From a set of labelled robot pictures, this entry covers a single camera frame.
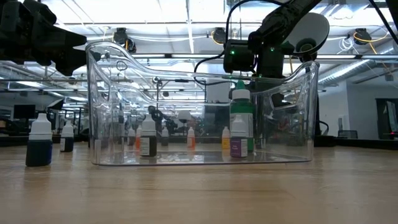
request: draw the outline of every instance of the transparent container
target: transparent container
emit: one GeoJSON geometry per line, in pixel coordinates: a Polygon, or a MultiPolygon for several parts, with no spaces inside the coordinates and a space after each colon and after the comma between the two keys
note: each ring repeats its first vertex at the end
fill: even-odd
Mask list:
{"type": "MultiPolygon", "coordinates": [[[[112,42],[92,43],[86,51],[93,164],[159,166],[312,160],[319,68],[316,62],[303,63],[293,75],[280,80],[151,70],[112,42]],[[245,83],[268,87],[266,91],[251,92],[254,105],[253,153],[237,159],[229,155],[228,149],[221,147],[222,131],[225,126],[229,127],[229,102],[209,103],[203,97],[170,100],[164,94],[170,89],[168,85],[182,88],[189,84],[203,89],[196,94],[206,95],[209,88],[194,79],[200,83],[226,81],[228,85],[244,80],[245,83]],[[152,118],[158,133],[157,155],[142,157],[136,144],[127,143],[127,132],[130,127],[137,129],[148,110],[154,108],[152,118]],[[190,119],[181,119],[187,111],[190,111],[190,119]],[[169,130],[168,146],[160,143],[162,127],[169,130]],[[195,148],[187,147],[189,127],[195,130],[195,148]]],[[[173,94],[179,93],[178,90],[173,91],[173,94]]]]}

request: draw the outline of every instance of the wooden table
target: wooden table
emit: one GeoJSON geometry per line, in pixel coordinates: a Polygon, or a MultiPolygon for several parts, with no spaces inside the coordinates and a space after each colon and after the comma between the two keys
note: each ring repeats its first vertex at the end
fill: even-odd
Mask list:
{"type": "Polygon", "coordinates": [[[301,164],[110,168],[86,144],[25,167],[0,149],[0,223],[398,223],[398,152],[315,149],[301,164]]]}

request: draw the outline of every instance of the ceiling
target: ceiling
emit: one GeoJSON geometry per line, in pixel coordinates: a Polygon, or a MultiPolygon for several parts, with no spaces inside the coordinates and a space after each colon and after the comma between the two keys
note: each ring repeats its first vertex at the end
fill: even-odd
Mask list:
{"type": "MultiPolygon", "coordinates": [[[[42,0],[50,10],[57,15],[56,26],[70,30],[88,37],[89,42],[99,40],[111,40],[113,32],[118,27],[125,27],[130,38],[137,46],[138,54],[218,54],[223,50],[222,45],[216,44],[211,38],[211,32],[215,27],[224,27],[225,20],[232,3],[237,0],[42,0]]],[[[368,0],[347,0],[347,5],[335,7],[329,5],[328,1],[322,1],[313,12],[322,13],[330,23],[328,40],[319,50],[319,54],[370,54],[371,48],[367,45],[350,46],[344,50],[342,46],[344,38],[352,35],[355,28],[367,28],[373,39],[380,39],[374,43],[377,49],[380,45],[391,41],[386,35],[386,29],[376,11],[369,7],[368,0]]],[[[383,0],[377,0],[381,11],[387,21],[396,32],[391,14],[386,8],[383,0]]],[[[243,4],[234,11],[231,19],[231,36],[235,39],[247,39],[248,35],[256,30],[268,13],[273,11],[276,5],[260,1],[243,4]]],[[[178,70],[192,72],[196,61],[169,60],[169,59],[139,59],[140,63],[152,69],[178,70]]],[[[340,63],[321,63],[321,73],[340,63]]],[[[296,69],[300,63],[294,61],[293,68],[296,69]]],[[[54,67],[41,67],[35,63],[28,63],[23,69],[30,70],[33,75],[30,78],[67,79],[55,71],[54,67]]],[[[111,73],[119,73],[115,68],[110,68],[111,73]]],[[[222,60],[201,65],[201,72],[224,73],[222,60]]],[[[290,74],[289,61],[286,61],[284,74],[290,74]]],[[[77,79],[86,79],[86,67],[77,69],[73,76],[77,79]]],[[[144,84],[142,79],[133,78],[134,82],[144,84]]],[[[368,83],[382,85],[383,81],[375,78],[368,83]]],[[[51,88],[84,89],[86,83],[47,83],[51,88]]],[[[189,88],[201,90],[194,83],[171,84],[169,88],[189,88]]],[[[202,99],[203,92],[195,91],[187,94],[171,94],[170,97],[186,98],[195,96],[202,99]]]]}

